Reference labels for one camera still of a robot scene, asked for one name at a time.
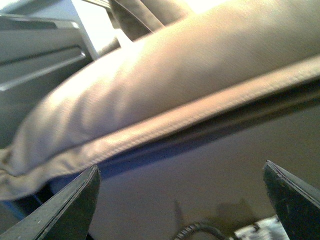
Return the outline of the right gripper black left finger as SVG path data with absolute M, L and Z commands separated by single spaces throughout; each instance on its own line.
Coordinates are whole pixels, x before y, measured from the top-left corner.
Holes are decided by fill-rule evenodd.
M 86 240 L 96 210 L 100 170 L 93 165 L 23 220 L 2 240 Z

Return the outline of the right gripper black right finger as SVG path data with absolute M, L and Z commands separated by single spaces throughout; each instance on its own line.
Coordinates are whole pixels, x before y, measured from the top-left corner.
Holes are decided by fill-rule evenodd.
M 291 240 L 320 238 L 320 190 L 268 160 L 263 180 L 271 205 Z

